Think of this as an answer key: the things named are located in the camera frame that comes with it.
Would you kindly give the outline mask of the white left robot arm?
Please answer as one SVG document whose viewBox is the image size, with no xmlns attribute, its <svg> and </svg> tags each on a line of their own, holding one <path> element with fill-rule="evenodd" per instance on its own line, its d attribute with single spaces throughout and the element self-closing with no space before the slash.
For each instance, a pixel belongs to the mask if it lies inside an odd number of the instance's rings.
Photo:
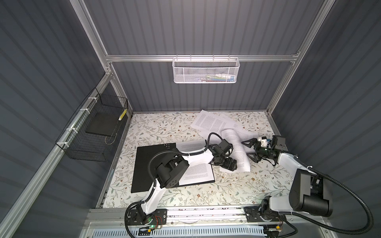
<svg viewBox="0 0 381 238">
<path fill-rule="evenodd" d="M 237 160 L 230 157 L 233 150 L 233 144 L 222 139 L 219 144 L 207 143 L 195 152 L 181 152 L 175 148 L 155 154 L 147 166 L 152 185 L 137 206 L 139 213 L 142 216 L 153 214 L 166 190 L 177 185 L 190 166 L 210 164 L 229 171 L 236 170 Z"/>
</svg>

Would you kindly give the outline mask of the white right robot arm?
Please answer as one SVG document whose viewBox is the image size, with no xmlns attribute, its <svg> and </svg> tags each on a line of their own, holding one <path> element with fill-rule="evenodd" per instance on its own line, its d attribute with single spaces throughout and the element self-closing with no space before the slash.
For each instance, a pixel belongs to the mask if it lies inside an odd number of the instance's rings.
<svg viewBox="0 0 381 238">
<path fill-rule="evenodd" d="M 262 160 L 274 162 L 273 166 L 281 165 L 293 176 L 288 196 L 266 196 L 263 199 L 259 207 L 259 214 L 263 220 L 272 220 L 277 212 L 299 211 L 322 217 L 332 214 L 330 182 L 302 165 L 298 157 L 288 151 L 286 138 L 279 135 L 274 135 L 272 139 L 259 137 L 243 141 L 242 144 L 253 149 L 247 156 L 255 163 Z"/>
</svg>

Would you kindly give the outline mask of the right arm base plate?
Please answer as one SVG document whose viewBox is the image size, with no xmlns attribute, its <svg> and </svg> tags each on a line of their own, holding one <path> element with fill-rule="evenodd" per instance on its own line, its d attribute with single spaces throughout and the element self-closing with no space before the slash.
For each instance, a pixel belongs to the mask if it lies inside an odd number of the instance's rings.
<svg viewBox="0 0 381 238">
<path fill-rule="evenodd" d="M 287 220 L 285 215 L 261 206 L 244 207 L 244 212 L 248 222 L 283 222 Z"/>
</svg>

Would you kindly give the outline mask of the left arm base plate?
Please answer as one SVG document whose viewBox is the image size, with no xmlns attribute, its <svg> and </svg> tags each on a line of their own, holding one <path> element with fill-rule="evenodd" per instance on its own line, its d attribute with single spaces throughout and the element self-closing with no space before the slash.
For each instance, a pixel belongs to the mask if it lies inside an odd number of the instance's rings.
<svg viewBox="0 0 381 238">
<path fill-rule="evenodd" d="M 128 226 L 138 225 L 166 225 L 167 209 L 156 209 L 151 214 L 145 214 L 141 209 L 131 209 L 126 216 Z"/>
</svg>

